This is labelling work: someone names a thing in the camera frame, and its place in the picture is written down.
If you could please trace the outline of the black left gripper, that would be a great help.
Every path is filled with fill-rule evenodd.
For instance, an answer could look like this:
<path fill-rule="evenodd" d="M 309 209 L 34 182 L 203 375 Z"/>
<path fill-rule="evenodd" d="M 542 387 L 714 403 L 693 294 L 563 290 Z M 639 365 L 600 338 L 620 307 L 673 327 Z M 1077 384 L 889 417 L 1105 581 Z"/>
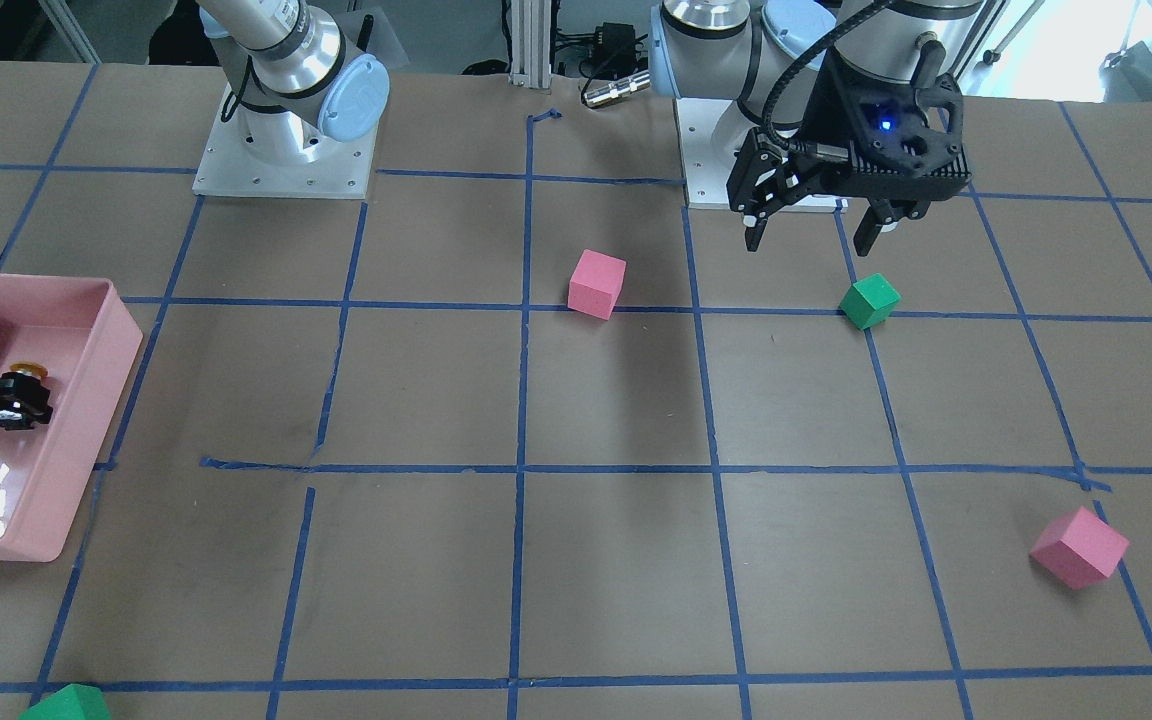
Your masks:
<path fill-rule="evenodd" d="M 895 217 L 964 190 L 973 177 L 964 97 L 940 69 L 945 55 L 945 46 L 924 45 L 911 77 L 890 82 L 828 50 L 796 135 L 776 145 L 753 129 L 733 164 L 727 194 L 744 214 L 746 250 L 758 251 L 773 211 L 808 195 L 867 199 L 854 233 L 855 253 L 867 255 Z"/>

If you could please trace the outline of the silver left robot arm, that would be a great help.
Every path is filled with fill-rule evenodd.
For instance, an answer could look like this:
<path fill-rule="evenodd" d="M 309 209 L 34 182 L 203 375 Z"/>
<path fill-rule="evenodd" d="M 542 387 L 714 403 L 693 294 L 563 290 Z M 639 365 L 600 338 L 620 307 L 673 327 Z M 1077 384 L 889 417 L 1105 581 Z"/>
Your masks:
<path fill-rule="evenodd" d="M 948 58 L 979 1 L 664 1 L 649 33 L 658 94 L 727 100 L 749 127 L 728 209 L 758 250 L 776 211 L 810 196 L 867 200 L 852 237 L 919 220 L 973 177 Z"/>

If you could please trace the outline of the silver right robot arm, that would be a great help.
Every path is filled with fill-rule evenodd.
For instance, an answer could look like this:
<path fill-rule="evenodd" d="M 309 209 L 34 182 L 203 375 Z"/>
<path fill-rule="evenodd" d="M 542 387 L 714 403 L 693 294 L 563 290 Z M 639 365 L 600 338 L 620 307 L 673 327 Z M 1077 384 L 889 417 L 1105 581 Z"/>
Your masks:
<path fill-rule="evenodd" d="M 259 169 L 270 181 L 306 170 L 314 194 L 326 194 L 323 173 L 344 169 L 353 156 L 370 159 L 391 94 L 381 59 L 370 53 L 371 20 L 356 35 L 338 18 L 303 1 L 202 1 L 202 31 L 227 73 L 229 90 L 211 141 L 250 141 L 244 151 L 206 152 L 198 192 L 237 194 L 238 169 Z M 586 94 L 599 108 L 643 88 L 676 97 L 755 103 L 770 109 L 758 83 L 774 32 L 745 1 L 664 1 L 646 37 L 645 70 Z M 45 370 L 0 376 L 0 427 L 35 429 L 52 418 Z"/>

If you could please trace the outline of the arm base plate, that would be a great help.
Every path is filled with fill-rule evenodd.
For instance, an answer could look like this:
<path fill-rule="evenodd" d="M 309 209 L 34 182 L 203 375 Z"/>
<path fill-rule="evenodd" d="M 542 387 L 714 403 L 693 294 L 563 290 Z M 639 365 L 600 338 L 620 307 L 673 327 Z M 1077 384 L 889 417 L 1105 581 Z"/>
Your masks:
<path fill-rule="evenodd" d="M 735 101 L 695 97 L 675 100 L 675 119 L 687 209 L 730 209 L 727 179 L 753 123 Z"/>
<path fill-rule="evenodd" d="M 357 141 L 332 141 L 288 111 L 238 106 L 228 122 L 220 114 L 212 120 L 192 191 L 230 199 L 365 200 L 378 135 L 374 128 Z"/>

